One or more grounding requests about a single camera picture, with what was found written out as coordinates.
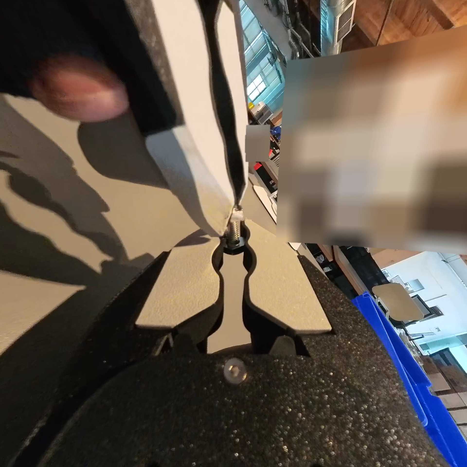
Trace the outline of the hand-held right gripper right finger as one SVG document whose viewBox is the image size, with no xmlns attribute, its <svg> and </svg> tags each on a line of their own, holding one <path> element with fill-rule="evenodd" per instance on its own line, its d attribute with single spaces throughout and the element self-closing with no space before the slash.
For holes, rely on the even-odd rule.
<svg viewBox="0 0 467 467">
<path fill-rule="evenodd" d="M 246 223 L 252 266 L 245 293 L 255 310 L 299 335 L 326 333 L 331 325 L 292 247 L 256 223 Z"/>
</svg>

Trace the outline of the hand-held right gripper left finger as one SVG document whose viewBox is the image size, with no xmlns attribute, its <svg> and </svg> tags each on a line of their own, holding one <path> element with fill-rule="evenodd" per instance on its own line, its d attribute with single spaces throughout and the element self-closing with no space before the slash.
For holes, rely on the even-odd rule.
<svg viewBox="0 0 467 467">
<path fill-rule="evenodd" d="M 218 245 L 172 248 L 137 318 L 137 327 L 171 329 L 213 305 L 220 278 L 212 263 Z"/>
</svg>

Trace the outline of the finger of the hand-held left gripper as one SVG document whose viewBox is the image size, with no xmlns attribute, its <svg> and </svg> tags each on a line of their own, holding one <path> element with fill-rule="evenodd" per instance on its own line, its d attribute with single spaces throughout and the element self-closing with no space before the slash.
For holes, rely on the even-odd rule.
<svg viewBox="0 0 467 467">
<path fill-rule="evenodd" d="M 242 60 L 238 42 L 234 1 L 220 1 L 216 13 L 216 38 L 226 81 L 220 116 L 226 143 L 226 163 L 234 194 L 234 206 L 241 209 L 247 186 L 245 156 L 248 123 Z"/>
<path fill-rule="evenodd" d="M 147 1 L 146 45 L 167 76 L 179 123 L 147 134 L 146 147 L 171 192 L 211 237 L 225 234 L 235 208 L 220 116 L 226 81 L 216 38 L 219 2 Z M 242 57 L 239 1 L 234 7 Z"/>
</svg>

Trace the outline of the silver metal bolt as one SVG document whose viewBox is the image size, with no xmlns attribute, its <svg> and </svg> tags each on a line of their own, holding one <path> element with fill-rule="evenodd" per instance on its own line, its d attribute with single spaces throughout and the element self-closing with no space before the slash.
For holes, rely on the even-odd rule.
<svg viewBox="0 0 467 467">
<path fill-rule="evenodd" d="M 243 220 L 243 209 L 240 207 L 234 208 L 225 235 L 227 237 L 233 238 L 234 240 L 237 240 L 241 236 L 241 224 Z"/>
</svg>

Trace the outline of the blue plastic storage bin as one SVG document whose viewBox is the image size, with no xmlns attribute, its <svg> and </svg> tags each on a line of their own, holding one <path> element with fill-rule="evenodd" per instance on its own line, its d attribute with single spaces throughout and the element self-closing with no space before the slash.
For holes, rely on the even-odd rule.
<svg viewBox="0 0 467 467">
<path fill-rule="evenodd" d="M 431 382 L 400 336 L 368 292 L 354 298 L 362 313 L 388 351 L 399 372 L 415 412 L 448 464 L 467 465 L 467 444 L 441 399 L 430 391 Z"/>
</svg>

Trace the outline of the person's left hand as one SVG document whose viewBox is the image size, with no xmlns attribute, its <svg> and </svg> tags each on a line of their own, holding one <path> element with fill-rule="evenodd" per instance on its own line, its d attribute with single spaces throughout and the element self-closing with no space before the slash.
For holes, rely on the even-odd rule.
<svg viewBox="0 0 467 467">
<path fill-rule="evenodd" d="M 102 122 L 130 107 L 126 86 L 110 68 L 77 55 L 44 60 L 28 87 L 45 108 L 69 120 Z"/>
</svg>

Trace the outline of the metal ventilation duct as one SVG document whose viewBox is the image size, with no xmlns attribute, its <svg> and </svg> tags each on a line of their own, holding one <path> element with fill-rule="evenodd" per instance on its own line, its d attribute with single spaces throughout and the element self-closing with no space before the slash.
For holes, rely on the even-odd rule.
<svg viewBox="0 0 467 467">
<path fill-rule="evenodd" d="M 320 55 L 337 55 L 341 52 L 344 37 L 352 30 L 355 0 L 320 1 Z"/>
</svg>

